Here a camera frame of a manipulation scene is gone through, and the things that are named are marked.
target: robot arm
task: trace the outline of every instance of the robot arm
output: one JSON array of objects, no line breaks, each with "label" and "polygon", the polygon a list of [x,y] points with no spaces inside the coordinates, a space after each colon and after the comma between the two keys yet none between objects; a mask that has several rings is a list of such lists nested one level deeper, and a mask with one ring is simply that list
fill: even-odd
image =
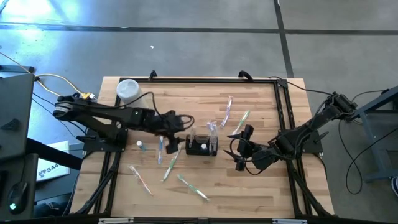
[{"label": "robot arm", "polygon": [[236,170],[243,171],[246,162],[252,162],[257,169],[264,170],[272,163],[282,160],[293,160],[301,155],[301,148],[309,136],[318,128],[335,119],[346,119],[354,111],[357,105],[352,103],[345,95],[333,93],[325,101],[324,109],[316,114],[305,124],[291,130],[283,130],[271,139],[269,146],[257,144],[250,141],[254,128],[246,125],[245,130],[240,134],[229,136],[233,141],[238,139],[238,152],[226,151],[234,158]]},{"label": "robot arm", "polygon": [[[115,125],[104,124],[95,117],[117,121],[123,127],[131,130],[167,137],[169,139],[169,145],[166,146],[168,154],[176,152],[178,143],[183,141],[183,139],[176,138],[174,134],[184,131],[186,129],[184,124],[187,122],[182,120],[182,115],[176,115],[173,110],[158,115],[155,110],[147,108],[101,105],[90,99],[80,98],[78,93],[72,96],[60,96],[57,101],[53,112],[57,119],[77,121],[96,131],[100,138],[109,142],[117,142],[123,132]],[[191,118],[189,123],[192,125],[194,120],[191,116],[189,117]]]}]

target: black container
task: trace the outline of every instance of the black container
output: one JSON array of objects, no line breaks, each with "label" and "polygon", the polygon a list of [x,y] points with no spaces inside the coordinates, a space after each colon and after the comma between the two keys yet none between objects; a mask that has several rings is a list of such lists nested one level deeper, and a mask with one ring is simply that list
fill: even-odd
[{"label": "black container", "polygon": [[[217,156],[218,149],[218,138],[216,138],[216,143],[212,144],[210,150],[210,136],[193,136],[192,146],[189,147],[190,135],[186,136],[185,141],[185,152],[187,155],[194,156]],[[202,144],[206,144],[206,150],[201,148]]]}]

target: black cable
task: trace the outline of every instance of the black cable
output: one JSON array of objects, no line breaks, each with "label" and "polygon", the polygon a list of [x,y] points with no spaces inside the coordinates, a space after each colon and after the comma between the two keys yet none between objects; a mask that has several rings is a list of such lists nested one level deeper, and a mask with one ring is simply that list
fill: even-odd
[{"label": "black cable", "polygon": [[73,122],[71,122],[71,121],[68,121],[68,123],[74,125],[74,126],[75,126],[76,128],[78,128],[80,131],[82,131],[83,134],[86,134],[86,132],[85,132],[81,127],[79,127],[77,124],[75,124],[75,123],[73,123]]},{"label": "black cable", "polygon": [[33,93],[36,97],[40,98],[41,100],[46,101],[47,103],[50,103],[51,105],[55,106],[55,104],[51,103],[49,100],[46,100],[45,98],[42,98],[41,96],[37,95],[36,93]]},{"label": "black cable", "polygon": [[120,105],[120,106],[111,106],[110,108],[107,107],[107,109],[118,109],[118,108],[126,107],[126,106],[128,106],[128,105],[130,105],[130,104],[136,102],[137,100],[141,99],[142,97],[144,97],[144,96],[146,96],[146,95],[148,95],[148,94],[151,94],[151,95],[152,95],[152,103],[153,103],[153,105],[154,105],[154,109],[155,109],[156,113],[160,115],[159,111],[158,111],[157,108],[156,108],[156,104],[155,104],[155,93],[154,93],[154,92],[146,92],[146,93],[142,94],[141,96],[139,96],[137,99],[131,101],[130,103],[126,103],[125,105]]},{"label": "black cable", "polygon": [[[52,115],[52,113],[51,113],[47,108],[45,108],[43,105],[41,105],[40,103],[38,103],[37,101],[35,101],[35,99],[32,98],[32,100],[33,100],[35,103],[37,103],[39,106],[43,107],[43,109],[45,109],[47,112],[49,112],[49,113]],[[68,130],[68,132],[69,132],[73,137],[76,137],[74,134],[72,134],[72,132],[69,130],[69,128],[68,128],[64,123],[62,123],[60,120],[57,120],[57,121],[59,121],[62,125],[64,125],[64,126],[66,127],[66,129]]]},{"label": "black cable", "polygon": [[72,188],[72,193],[70,194],[67,206],[65,207],[65,210],[63,211],[61,216],[64,216],[69,208],[69,205],[71,204],[72,198],[75,195],[75,189],[76,189],[76,184],[77,184],[77,180],[79,179],[79,174],[76,176],[76,180],[75,183],[73,184],[73,188]]},{"label": "black cable", "polygon": [[[321,103],[321,105],[318,107],[318,109],[316,110],[314,116],[312,117],[312,121],[311,121],[310,125],[308,125],[308,128],[309,128],[309,129],[312,128],[312,125],[313,125],[313,123],[314,123],[314,121],[315,121],[314,117],[319,113],[319,111],[321,110],[322,106],[323,106],[328,100],[329,100],[329,97],[326,98],[326,99]],[[306,134],[304,137],[301,138],[301,135],[302,135],[304,132],[305,132],[305,129],[304,129],[300,134],[298,134],[297,139],[296,139],[296,142],[295,142],[295,144],[294,144],[294,157],[295,157],[295,158],[296,158],[296,156],[297,156],[297,148],[301,145],[303,139],[305,139],[307,136],[309,136],[309,135],[311,134],[311,133],[308,133],[308,134]]]},{"label": "black cable", "polygon": [[341,136],[341,128],[340,128],[340,127],[341,127],[341,120],[338,122],[338,136],[339,136],[339,138],[340,138],[340,141],[341,141],[341,143],[342,143],[342,145],[343,145],[344,150],[347,152],[349,158],[350,158],[351,161],[352,161],[351,163],[353,163],[353,164],[355,165],[355,168],[356,168],[356,170],[358,171],[359,179],[360,179],[360,183],[361,183],[361,184],[359,185],[359,190],[356,191],[356,192],[352,192],[352,191],[349,189],[349,187],[348,187],[348,184],[347,184],[348,180],[347,180],[347,178],[346,178],[346,188],[347,188],[347,190],[348,190],[348,192],[349,192],[350,194],[356,195],[356,194],[359,194],[359,193],[362,191],[362,173],[361,173],[361,171],[360,171],[358,165],[355,163],[354,158],[353,158],[352,155],[349,153],[349,151],[348,151],[348,149],[347,149],[347,147],[346,147],[346,144],[344,143],[343,137]]},{"label": "black cable", "polygon": [[247,144],[249,147],[251,147],[251,145],[249,144],[249,142],[246,141],[246,139],[244,139],[244,138],[234,138],[234,139],[232,139],[231,142],[229,143],[229,150],[231,151],[232,155],[235,155],[235,153],[234,153],[233,150],[232,150],[232,143],[234,143],[235,140],[242,140],[245,144]]},{"label": "black cable", "polygon": [[[357,94],[356,96],[353,97],[353,99],[351,100],[351,102],[354,102],[354,100],[355,100],[357,97],[359,97],[359,96],[361,96],[361,95],[363,95],[363,94],[366,94],[366,93],[377,93],[377,92],[381,92],[381,91],[384,91],[384,90],[373,90],[373,91],[365,91],[365,92],[359,93],[359,94]],[[347,152],[349,158],[351,159],[351,164],[349,165],[349,169],[351,168],[352,164],[354,164],[354,166],[355,166],[355,168],[356,168],[356,170],[358,171],[358,174],[359,174],[360,185],[359,185],[359,189],[358,189],[356,192],[351,191],[351,190],[349,189],[349,187],[348,187],[348,171],[349,171],[349,169],[348,169],[347,175],[346,175],[346,188],[347,188],[347,190],[348,190],[348,192],[349,192],[350,194],[356,195],[356,194],[359,194],[359,193],[362,191],[362,186],[363,186],[362,181],[363,181],[363,177],[362,177],[362,173],[361,173],[361,171],[360,171],[360,169],[359,169],[357,163],[355,162],[355,160],[354,160],[354,158],[352,157],[352,155],[349,153],[349,151],[348,151],[348,149],[347,149],[347,147],[346,147],[346,144],[344,143],[343,137],[341,136],[341,120],[338,122],[338,136],[339,136],[339,138],[340,138],[340,141],[341,141],[341,144],[343,145],[344,150]]]},{"label": "black cable", "polygon": [[21,174],[21,180],[20,180],[20,182],[22,182],[22,180],[24,179],[24,174],[25,174],[25,164],[26,164],[26,161],[25,161],[25,157],[24,157],[24,165],[22,166],[22,174]]},{"label": "black cable", "polygon": [[193,124],[195,123],[195,118],[191,115],[187,115],[187,114],[181,114],[181,115],[177,115],[178,117],[181,118],[189,118],[189,121],[185,121],[183,122],[183,124],[189,124],[187,127],[184,127],[184,129],[188,129],[191,128],[193,126]]},{"label": "black cable", "polygon": [[[45,98],[42,98],[41,96],[39,96],[39,95],[37,95],[36,93],[33,93],[33,95],[35,95],[36,97],[39,97],[41,100],[44,100],[44,101],[46,101],[47,103],[49,103],[49,104],[51,104],[51,105],[53,105],[53,106],[55,106],[53,103],[51,103],[50,101],[48,101],[48,100],[46,100]],[[49,110],[47,110],[44,106],[42,106],[40,103],[38,103],[37,101],[35,101],[38,105],[40,105],[41,107],[43,107],[47,112],[49,112],[51,115],[52,115],[52,113],[49,111]],[[75,124],[75,123],[73,123],[73,122],[71,122],[71,121],[68,121],[68,123],[70,123],[70,124],[72,124],[72,125],[74,125],[76,128],[78,128],[80,131],[82,131],[84,134],[86,134],[86,132],[81,128],[81,127],[79,127],[77,124]],[[72,132],[68,129],[68,131],[69,131],[69,133],[73,136],[73,137],[76,137],[75,135],[73,135],[72,134]]]},{"label": "black cable", "polygon": [[244,163],[244,168],[246,169],[246,171],[249,173],[249,174],[251,174],[251,175],[259,175],[259,174],[261,174],[262,173],[262,171],[264,171],[265,169],[263,169],[263,170],[260,170],[257,174],[255,174],[255,173],[252,173],[249,169],[248,169],[248,167],[246,166],[246,163]]},{"label": "black cable", "polygon": [[328,172],[326,171],[325,162],[323,161],[323,159],[322,159],[318,154],[313,153],[313,155],[314,155],[315,157],[317,157],[317,158],[321,161],[321,163],[322,163],[322,165],[323,165],[323,169],[325,170],[325,176],[326,176],[326,179],[327,179],[327,178],[328,178]]},{"label": "black cable", "polygon": [[[268,77],[268,78],[278,78],[278,79],[283,79],[283,78],[281,78],[281,77],[277,77],[277,76],[271,76],[271,77]],[[299,88],[299,89],[301,89],[301,90],[304,90],[304,91],[310,91],[310,92],[314,92],[314,93],[323,93],[323,94],[326,94],[326,95],[329,95],[329,96],[331,96],[331,95],[332,95],[331,93],[327,93],[327,92],[324,92],[324,91],[304,89],[304,88],[302,88],[302,87],[299,87],[298,85],[296,85],[296,84],[293,84],[293,83],[291,83],[291,82],[289,82],[289,81],[287,81],[287,80],[286,80],[286,82],[287,82],[287,83],[289,83],[289,84],[291,84],[291,85],[293,85],[293,86],[296,86],[297,88]]]},{"label": "black cable", "polygon": [[[354,103],[354,100],[355,100],[357,97],[359,97],[359,96],[361,96],[361,95],[363,95],[363,94],[365,94],[365,93],[379,93],[379,92],[382,92],[382,91],[386,91],[386,90],[365,91],[365,92],[363,92],[363,93],[360,93],[360,94],[354,96],[354,98],[351,100],[351,102]],[[360,121],[353,120],[353,122],[356,123],[356,124],[362,125],[362,122],[360,122]]]},{"label": "black cable", "polygon": [[[349,164],[348,169],[347,169],[347,173],[346,173],[346,188],[347,188],[347,190],[348,190],[351,194],[353,194],[353,193],[352,193],[352,192],[349,190],[349,188],[348,188],[348,173],[349,173],[349,170],[351,169],[351,166],[352,166],[353,164],[355,164],[355,166],[356,166],[355,160],[356,160],[362,153],[364,153],[364,152],[366,152],[368,149],[372,148],[373,145],[375,145],[376,143],[378,143],[379,141],[383,140],[385,137],[387,137],[388,135],[390,135],[391,133],[393,133],[394,131],[397,131],[397,130],[398,130],[398,128],[395,128],[395,129],[393,129],[392,131],[390,131],[389,133],[385,134],[383,137],[381,137],[381,138],[379,138],[378,140],[376,140],[374,143],[372,143],[372,144],[371,144],[370,146],[368,146],[366,149],[362,150],[362,151],[353,159],[353,161]],[[358,190],[357,192],[355,192],[355,194],[360,193],[361,190],[362,190],[362,176],[361,176],[361,186],[360,186],[359,190]]]}]

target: wooden table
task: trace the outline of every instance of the wooden table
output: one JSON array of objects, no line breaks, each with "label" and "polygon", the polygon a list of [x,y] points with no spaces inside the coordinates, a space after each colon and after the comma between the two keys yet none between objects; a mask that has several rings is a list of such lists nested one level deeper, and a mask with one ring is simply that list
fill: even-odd
[{"label": "wooden table", "polygon": [[[104,77],[99,103],[114,105],[119,78]],[[301,78],[293,78],[289,81],[305,87]],[[231,114],[226,127],[218,130],[218,155],[216,157],[188,156],[183,151],[166,182],[160,180],[174,155],[165,155],[163,164],[158,165],[156,150],[159,147],[159,137],[129,131],[129,139],[126,150],[122,154],[116,182],[113,217],[270,218],[294,216],[284,161],[276,162],[259,176],[251,176],[246,171],[235,171],[233,159],[223,152],[223,149],[229,149],[230,139],[226,136],[233,132],[246,110],[251,110],[245,124],[254,126],[252,141],[266,144],[277,134],[280,128],[272,85],[141,83],[140,86],[143,92],[155,93],[157,108],[161,113],[175,110],[177,114],[194,116],[197,134],[208,133],[207,121],[217,121],[220,124],[226,114],[228,96],[233,96]],[[292,85],[289,85],[289,92],[296,125],[301,125],[311,118],[307,93]],[[146,100],[148,100],[148,105],[151,105],[150,97]],[[188,132],[189,130],[177,135],[184,137]],[[141,152],[137,147],[138,140],[146,145],[148,149],[146,152]],[[98,185],[103,157],[104,153],[96,152],[84,160],[72,203],[72,212],[81,208]],[[153,197],[137,183],[128,168],[129,164],[134,164],[145,179],[154,193]],[[303,164],[308,187],[326,210],[333,213],[321,162],[315,156],[305,154]],[[248,166],[253,172],[257,171],[252,164]],[[210,202],[192,193],[177,179],[177,174],[182,174],[189,183],[200,189],[210,198]],[[298,186],[297,188],[300,208],[305,211],[302,193]],[[104,191],[102,208],[106,204],[107,195],[108,187]]]}]

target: concrete floor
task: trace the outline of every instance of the concrete floor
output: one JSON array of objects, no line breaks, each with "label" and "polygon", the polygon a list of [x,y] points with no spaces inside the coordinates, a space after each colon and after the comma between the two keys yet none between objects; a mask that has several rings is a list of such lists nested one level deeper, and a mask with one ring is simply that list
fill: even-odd
[{"label": "concrete floor", "polygon": [[[286,29],[398,30],[395,0],[280,0]],[[5,22],[115,27],[209,27],[277,29],[272,0],[10,0],[0,14]],[[294,77],[307,88],[337,91],[352,98],[357,93],[390,88],[398,83],[396,35],[287,35]],[[235,77],[246,70],[254,77],[286,77],[279,34],[180,32],[69,32],[0,30],[2,52],[37,73],[67,77],[81,90],[98,93],[103,76],[142,76],[156,70],[161,76]],[[0,64],[11,64],[0,58]],[[61,94],[72,89],[46,78]],[[56,97],[35,85],[35,93]],[[359,105],[377,94],[358,98]],[[324,95],[308,93],[314,112]],[[360,126],[342,124],[343,138],[354,155],[368,142]],[[36,130],[46,130],[39,135]],[[74,134],[79,130],[71,127]],[[389,181],[364,184],[359,195],[345,188],[349,157],[337,135],[337,122],[322,128],[325,164],[333,206],[346,218],[398,222],[398,198]],[[77,142],[67,130],[36,104],[32,107],[29,137],[43,143]],[[363,173],[374,170],[372,155],[358,161]],[[352,170],[349,185],[356,188]]]}]

